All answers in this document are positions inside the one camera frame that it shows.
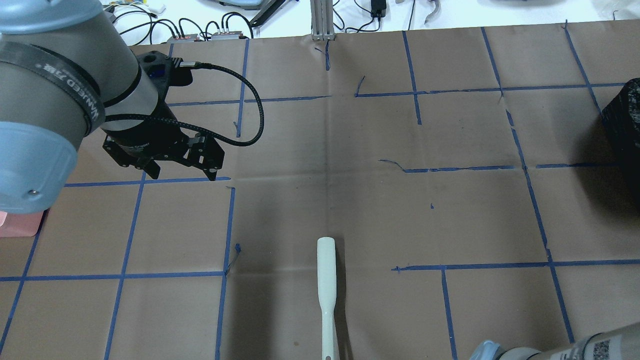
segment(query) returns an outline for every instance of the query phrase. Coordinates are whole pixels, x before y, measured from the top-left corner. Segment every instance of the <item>light blue cap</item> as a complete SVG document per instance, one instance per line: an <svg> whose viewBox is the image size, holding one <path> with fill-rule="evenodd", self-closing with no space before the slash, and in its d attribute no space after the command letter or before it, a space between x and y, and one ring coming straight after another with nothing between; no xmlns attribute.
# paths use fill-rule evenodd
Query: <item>light blue cap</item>
<svg viewBox="0 0 640 360"><path fill-rule="evenodd" d="M494 343L491 340L485 340L482 344L478 345L476 351L471 355L470 360L494 360L498 349L500 349L500 344Z"/></svg>
<svg viewBox="0 0 640 360"><path fill-rule="evenodd" d="M0 211L50 208L76 167L76 148L42 127L0 121Z"/></svg>
<svg viewBox="0 0 640 360"><path fill-rule="evenodd" d="M98 0L0 0L0 33L62 29L94 18L101 11Z"/></svg>

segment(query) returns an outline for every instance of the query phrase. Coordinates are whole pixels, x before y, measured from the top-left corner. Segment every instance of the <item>cardboard surface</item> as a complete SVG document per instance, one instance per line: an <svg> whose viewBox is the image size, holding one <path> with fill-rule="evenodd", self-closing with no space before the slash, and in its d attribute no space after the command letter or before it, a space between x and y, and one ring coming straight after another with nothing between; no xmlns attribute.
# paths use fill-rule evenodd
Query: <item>cardboard surface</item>
<svg viewBox="0 0 640 360"><path fill-rule="evenodd" d="M85 139L41 233L0 241L0 359L317 357L322 236L342 360L548 350L640 321L640 213L598 122L640 76L639 26L134 48L246 74L264 135L223 144L216 182L166 163L151 180ZM180 121L253 137L247 89L194 79L169 91Z"/></svg>

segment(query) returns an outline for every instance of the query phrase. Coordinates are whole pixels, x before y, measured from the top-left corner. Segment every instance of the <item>metal bracket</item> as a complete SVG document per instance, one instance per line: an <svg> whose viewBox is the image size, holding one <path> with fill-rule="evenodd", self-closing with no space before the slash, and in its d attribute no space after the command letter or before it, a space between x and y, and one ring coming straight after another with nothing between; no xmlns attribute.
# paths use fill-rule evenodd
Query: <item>metal bracket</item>
<svg viewBox="0 0 640 360"><path fill-rule="evenodd" d="M332 0L311 0L311 38L314 41L335 39Z"/></svg>

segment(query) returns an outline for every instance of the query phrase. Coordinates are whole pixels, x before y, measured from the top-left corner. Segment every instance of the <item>white spatula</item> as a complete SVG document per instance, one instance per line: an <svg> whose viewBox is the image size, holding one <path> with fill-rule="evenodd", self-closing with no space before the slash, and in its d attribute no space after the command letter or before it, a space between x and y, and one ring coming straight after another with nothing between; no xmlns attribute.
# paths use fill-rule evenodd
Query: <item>white spatula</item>
<svg viewBox="0 0 640 360"><path fill-rule="evenodd" d="M322 360L337 360L333 344L333 310L337 296L335 240L318 239L318 299L322 310Z"/></svg>

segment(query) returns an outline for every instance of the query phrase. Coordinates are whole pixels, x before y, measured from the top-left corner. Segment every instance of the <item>pink container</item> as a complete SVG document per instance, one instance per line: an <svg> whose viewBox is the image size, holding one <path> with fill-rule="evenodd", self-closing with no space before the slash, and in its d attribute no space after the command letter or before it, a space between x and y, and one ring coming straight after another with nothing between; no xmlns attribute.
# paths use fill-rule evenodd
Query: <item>pink container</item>
<svg viewBox="0 0 640 360"><path fill-rule="evenodd" d="M7 214L0 211L0 238L34 236L40 227L42 214Z"/></svg>

